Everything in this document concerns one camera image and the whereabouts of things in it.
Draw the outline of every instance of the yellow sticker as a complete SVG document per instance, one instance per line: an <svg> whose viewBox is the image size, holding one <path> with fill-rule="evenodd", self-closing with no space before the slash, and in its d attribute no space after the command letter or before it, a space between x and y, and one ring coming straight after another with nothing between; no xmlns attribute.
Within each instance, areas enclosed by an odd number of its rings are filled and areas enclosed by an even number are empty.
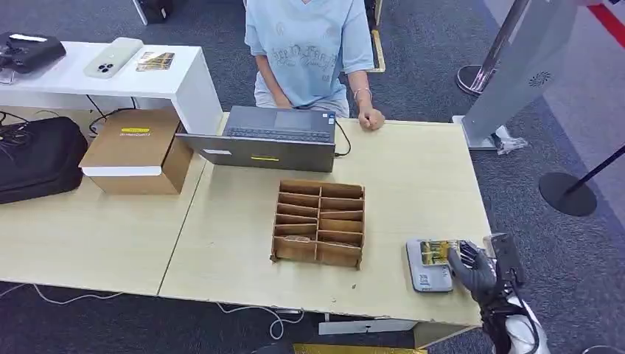
<svg viewBox="0 0 625 354"><path fill-rule="evenodd" d="M149 133L149 128L122 128L122 133Z"/></svg>
<svg viewBox="0 0 625 354"><path fill-rule="evenodd" d="M259 157L259 156L252 156L253 160L260 160L260 161L280 161L280 159L276 159L275 157Z"/></svg>

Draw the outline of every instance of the light wood tabletop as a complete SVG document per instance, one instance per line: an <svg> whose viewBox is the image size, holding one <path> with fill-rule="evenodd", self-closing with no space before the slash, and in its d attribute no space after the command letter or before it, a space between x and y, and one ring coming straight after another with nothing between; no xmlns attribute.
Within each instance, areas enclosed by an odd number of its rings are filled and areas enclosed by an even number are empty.
<svg viewBox="0 0 625 354"><path fill-rule="evenodd" d="M58 113L84 131L94 116ZM205 163L194 156L180 195L106 195L84 176L72 192L0 205L0 280L156 295Z"/></svg>
<svg viewBox="0 0 625 354"><path fill-rule="evenodd" d="M159 296L308 311L480 324L461 288L414 291L405 243L411 238L482 244L490 228L459 125L389 121L375 132L342 119L352 152L332 173L207 162ZM336 130L337 151L346 143ZM271 235L281 179L361 184L366 230L360 270L279 260Z"/></svg>

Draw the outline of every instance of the laptop keyboard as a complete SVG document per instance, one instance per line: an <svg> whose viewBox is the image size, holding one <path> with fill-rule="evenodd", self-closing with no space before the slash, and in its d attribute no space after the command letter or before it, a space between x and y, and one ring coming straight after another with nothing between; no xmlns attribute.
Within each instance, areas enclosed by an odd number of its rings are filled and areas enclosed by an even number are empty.
<svg viewBox="0 0 625 354"><path fill-rule="evenodd" d="M291 142L330 142L330 134L317 131L275 131L271 129L230 128L228 136L287 140Z"/></svg>

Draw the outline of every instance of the card reader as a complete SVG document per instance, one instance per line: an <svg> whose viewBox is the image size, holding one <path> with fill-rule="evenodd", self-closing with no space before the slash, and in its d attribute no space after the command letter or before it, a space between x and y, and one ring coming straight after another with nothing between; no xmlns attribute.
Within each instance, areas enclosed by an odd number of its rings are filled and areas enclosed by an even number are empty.
<svg viewBox="0 0 625 354"><path fill-rule="evenodd" d="M453 289L451 271L448 265L423 265L421 242L409 240L406 243L408 266L411 271L412 285L416 291L449 292Z"/></svg>

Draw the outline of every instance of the red stripe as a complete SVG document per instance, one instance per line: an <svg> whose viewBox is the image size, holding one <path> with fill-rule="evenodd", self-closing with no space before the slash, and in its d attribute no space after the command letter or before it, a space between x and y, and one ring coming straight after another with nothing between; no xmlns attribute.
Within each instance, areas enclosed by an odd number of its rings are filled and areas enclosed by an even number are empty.
<svg viewBox="0 0 625 354"><path fill-rule="evenodd" d="M604 4L591 5L588 10L604 25L614 39L625 48L625 25Z"/></svg>

